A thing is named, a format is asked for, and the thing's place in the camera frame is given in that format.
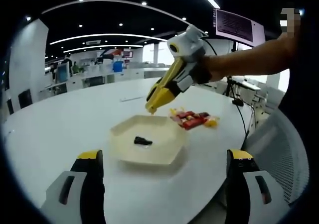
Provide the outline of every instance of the monitor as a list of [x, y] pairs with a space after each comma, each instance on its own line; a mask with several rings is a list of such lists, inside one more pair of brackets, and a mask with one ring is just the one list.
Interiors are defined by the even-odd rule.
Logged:
[[227, 37], [252, 47], [266, 41], [263, 25], [228, 11], [215, 10], [214, 27], [217, 36]]

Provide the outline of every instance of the beige plastic tray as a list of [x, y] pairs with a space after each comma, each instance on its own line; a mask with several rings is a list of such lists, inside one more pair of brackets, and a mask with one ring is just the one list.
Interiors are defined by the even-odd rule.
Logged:
[[[134, 144], [136, 136], [153, 144]], [[164, 116], [136, 115], [111, 128], [112, 154], [129, 162], [169, 165], [186, 142], [187, 131]]]

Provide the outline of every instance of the white desk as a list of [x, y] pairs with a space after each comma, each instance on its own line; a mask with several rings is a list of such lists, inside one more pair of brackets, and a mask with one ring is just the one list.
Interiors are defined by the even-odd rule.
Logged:
[[[100, 85], [61, 94], [11, 115], [3, 126], [9, 160], [22, 189], [39, 208], [45, 191], [81, 152], [104, 154], [104, 213], [109, 224], [186, 224], [211, 200], [226, 178], [226, 151], [240, 149], [244, 128], [231, 99], [190, 87], [156, 115], [185, 107], [221, 118], [217, 130], [189, 131], [189, 145], [172, 166], [136, 167], [109, 157], [109, 129], [146, 114], [145, 98], [158, 79]], [[240, 108], [248, 129], [251, 109]]]

